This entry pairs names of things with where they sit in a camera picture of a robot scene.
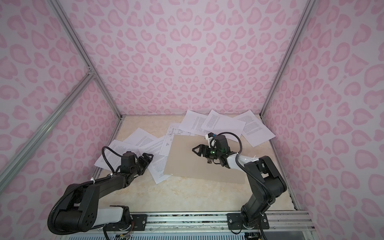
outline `beige table surface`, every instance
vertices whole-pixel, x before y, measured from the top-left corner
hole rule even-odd
[[[162,137],[171,122],[181,122],[183,118],[184,116],[128,116],[125,117],[116,139],[124,141],[138,127],[155,137]],[[240,139],[243,144],[242,155],[269,156],[279,169],[269,142],[252,147],[243,136]],[[103,170],[100,176],[104,177],[109,173],[110,171]],[[247,179],[245,184],[234,184],[171,176],[155,184],[146,170],[144,175],[137,177],[127,188],[102,197],[99,207],[125,205],[132,212],[239,211],[251,195]],[[294,210],[288,191],[276,198],[269,210]]]

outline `side wall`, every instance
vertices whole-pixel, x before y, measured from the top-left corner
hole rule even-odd
[[[265,122],[322,239],[384,238],[384,1],[321,0]]]
[[[48,240],[46,220],[72,183],[91,178],[117,118],[94,82],[0,196],[0,238]]]
[[[123,114],[259,113],[306,0],[62,0]]]
[[[0,172],[87,69],[44,0],[0,3]]]

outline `cardboard sheet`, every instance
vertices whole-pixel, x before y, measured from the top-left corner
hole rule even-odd
[[[193,153],[192,148],[199,144],[207,144],[206,139],[202,136],[175,135],[164,174],[237,184],[245,183],[244,172],[228,169],[218,164],[208,164],[206,158]],[[235,141],[228,139],[228,145],[233,151],[239,149],[238,143]]]

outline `pink wall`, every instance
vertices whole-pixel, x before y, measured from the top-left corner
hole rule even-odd
[[[306,0],[63,0],[123,114],[260,112]]]
[[[91,82],[0,196],[0,238],[48,240],[46,219],[72,183],[90,179],[116,117]]]
[[[0,172],[86,72],[44,0],[0,3]]]
[[[320,1],[267,115],[321,239],[384,238],[384,1]]]

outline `printed document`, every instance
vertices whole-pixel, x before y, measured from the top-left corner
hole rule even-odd
[[[120,155],[123,155],[124,153],[131,151],[131,152],[134,152],[137,157],[141,156],[141,153],[139,151],[139,147],[132,145],[132,144],[129,144],[129,143],[126,143],[126,142],[113,140],[111,142],[111,144],[109,145],[109,147],[113,151],[115,151],[116,153],[118,153]],[[115,155],[114,153],[112,153],[108,149],[105,150],[105,157],[107,158],[108,162],[111,164],[113,169],[116,170],[116,168],[121,165],[121,157]],[[99,159],[97,159],[97,161],[95,162],[94,165],[96,167],[101,167],[101,168],[110,170],[107,163],[104,161],[104,158],[102,155],[99,157]]]
[[[214,134],[219,134],[221,132],[231,132],[240,137],[244,126],[245,122],[243,121],[221,115],[214,110],[211,110],[201,128],[213,132]],[[233,135],[225,134],[225,137],[238,142],[238,140]]]
[[[206,118],[207,115],[188,110],[183,121],[179,125],[179,129],[200,136],[205,136],[210,133],[210,131],[201,128],[201,125],[203,125]]]
[[[245,122],[242,134],[252,147],[256,147],[275,137],[275,135],[251,112],[251,110],[234,117],[234,119]]]
[[[156,139],[157,137],[153,136],[149,132],[146,132],[143,129],[138,128],[129,137],[127,137],[127,139],[125,139],[124,142],[141,147]]]
[[[148,170],[151,173],[153,180],[155,180],[156,184],[159,184],[170,177],[170,175],[164,174],[164,169],[166,167],[168,156],[160,155],[160,150],[161,146],[163,145],[163,141],[164,136],[139,148],[139,151],[142,153],[153,154],[153,159],[148,166]]]
[[[161,147],[161,151],[160,151],[161,155],[168,156],[169,151],[170,151],[170,146],[172,144],[173,137],[175,135],[187,135],[187,136],[194,136],[195,135],[193,133],[180,130],[179,125],[180,125],[180,123],[175,123],[175,122],[172,122],[169,125],[167,133],[166,133],[164,141],[163,141],[163,145]]]

